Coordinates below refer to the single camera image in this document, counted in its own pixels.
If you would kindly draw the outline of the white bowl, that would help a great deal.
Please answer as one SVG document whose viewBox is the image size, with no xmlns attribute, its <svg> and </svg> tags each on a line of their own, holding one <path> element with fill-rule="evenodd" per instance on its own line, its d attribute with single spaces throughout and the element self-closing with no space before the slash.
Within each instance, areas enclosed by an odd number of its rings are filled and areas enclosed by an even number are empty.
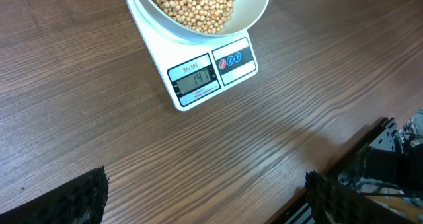
<svg viewBox="0 0 423 224">
<path fill-rule="evenodd" d="M 148 22 L 160 32 L 169 32 L 189 41 L 209 40 L 233 36 L 248 30 L 263 15 L 269 0 L 235 0 L 235 9 L 230 13 L 231 19 L 223 25 L 223 29 L 215 34 L 205 34 L 189 29 L 178 23 L 154 4 L 152 0 L 135 0 L 140 5 L 141 15 L 148 16 Z"/>
</svg>

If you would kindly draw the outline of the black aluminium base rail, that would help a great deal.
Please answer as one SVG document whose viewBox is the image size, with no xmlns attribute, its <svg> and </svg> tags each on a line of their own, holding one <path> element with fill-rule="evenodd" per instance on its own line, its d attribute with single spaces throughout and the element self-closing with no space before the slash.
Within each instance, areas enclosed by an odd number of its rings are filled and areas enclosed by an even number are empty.
<svg viewBox="0 0 423 224">
<path fill-rule="evenodd" d="M 360 180 L 360 156 L 364 150 L 370 148 L 383 148 L 395 151 L 396 144 L 393 137 L 397 132 L 397 123 L 394 118 L 381 118 L 372 126 L 362 128 L 355 136 L 356 143 L 337 162 L 330 166 L 324 173 L 349 187 L 358 187 Z M 316 223 L 313 218 L 312 207 L 306 201 L 306 194 L 286 204 L 268 223 Z"/>
</svg>

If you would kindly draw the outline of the soybeans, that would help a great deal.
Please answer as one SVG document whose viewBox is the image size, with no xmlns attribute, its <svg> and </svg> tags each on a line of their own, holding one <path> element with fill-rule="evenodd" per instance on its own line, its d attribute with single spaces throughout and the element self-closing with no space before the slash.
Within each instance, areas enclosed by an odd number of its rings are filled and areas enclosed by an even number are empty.
<svg viewBox="0 0 423 224">
<path fill-rule="evenodd" d="M 235 0 L 152 0 L 177 23 L 196 32 L 215 34 L 231 20 Z"/>
</svg>

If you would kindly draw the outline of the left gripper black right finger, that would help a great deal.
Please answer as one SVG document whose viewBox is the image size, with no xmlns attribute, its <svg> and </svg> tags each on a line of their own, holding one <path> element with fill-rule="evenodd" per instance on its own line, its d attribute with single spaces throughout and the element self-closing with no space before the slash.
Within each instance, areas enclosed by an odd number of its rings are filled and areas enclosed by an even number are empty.
<svg viewBox="0 0 423 224">
<path fill-rule="evenodd" d="M 305 175 L 305 199 L 316 223 L 401 224 L 412 221 L 315 171 Z"/>
</svg>

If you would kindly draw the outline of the white digital kitchen scale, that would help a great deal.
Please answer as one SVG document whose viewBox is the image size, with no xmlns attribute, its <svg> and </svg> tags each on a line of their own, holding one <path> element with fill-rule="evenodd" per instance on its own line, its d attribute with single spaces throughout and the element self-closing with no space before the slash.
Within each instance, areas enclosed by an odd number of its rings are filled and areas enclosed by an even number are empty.
<svg viewBox="0 0 423 224">
<path fill-rule="evenodd" d="M 257 74 L 248 32 L 194 42 L 155 22 L 140 0 L 126 3 L 177 110 L 185 112 Z"/>
</svg>

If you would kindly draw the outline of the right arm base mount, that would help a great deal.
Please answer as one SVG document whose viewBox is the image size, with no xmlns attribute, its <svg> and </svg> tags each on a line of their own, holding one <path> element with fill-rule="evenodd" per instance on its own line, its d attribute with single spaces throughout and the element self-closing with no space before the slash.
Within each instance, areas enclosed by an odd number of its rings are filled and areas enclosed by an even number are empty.
<svg viewBox="0 0 423 224">
<path fill-rule="evenodd" d="M 400 201 L 422 210 L 422 110 L 398 128 L 396 150 L 364 150 L 357 193 Z"/>
</svg>

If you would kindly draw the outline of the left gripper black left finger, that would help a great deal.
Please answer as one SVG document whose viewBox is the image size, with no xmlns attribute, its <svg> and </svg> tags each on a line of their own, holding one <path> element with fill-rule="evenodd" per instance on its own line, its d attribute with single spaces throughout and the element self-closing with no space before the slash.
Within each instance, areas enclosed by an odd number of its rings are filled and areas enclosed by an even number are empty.
<svg viewBox="0 0 423 224">
<path fill-rule="evenodd" d="M 100 224 L 108 201 L 103 166 L 1 214 L 1 222 L 18 224 Z"/>
</svg>

